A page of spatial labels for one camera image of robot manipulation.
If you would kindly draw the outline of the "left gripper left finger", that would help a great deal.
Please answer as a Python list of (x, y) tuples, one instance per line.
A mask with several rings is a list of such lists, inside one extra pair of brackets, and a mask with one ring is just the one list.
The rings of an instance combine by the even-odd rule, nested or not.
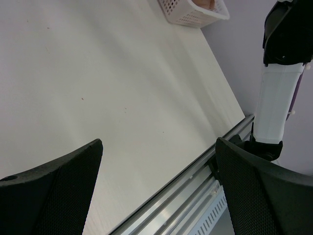
[(2, 235), (81, 235), (101, 164), (100, 139), (0, 181)]

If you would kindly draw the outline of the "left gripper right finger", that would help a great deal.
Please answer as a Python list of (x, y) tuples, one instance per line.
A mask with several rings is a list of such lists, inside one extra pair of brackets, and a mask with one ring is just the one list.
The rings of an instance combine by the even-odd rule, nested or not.
[(237, 235), (311, 235), (313, 179), (218, 138), (219, 175)]

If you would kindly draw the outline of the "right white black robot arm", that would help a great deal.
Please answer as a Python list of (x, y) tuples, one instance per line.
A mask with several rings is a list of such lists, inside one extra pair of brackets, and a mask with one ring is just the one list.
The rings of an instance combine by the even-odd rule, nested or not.
[(278, 0), (264, 24), (260, 95), (245, 150), (268, 161), (279, 158), (285, 123), (307, 64), (313, 59), (312, 0)]

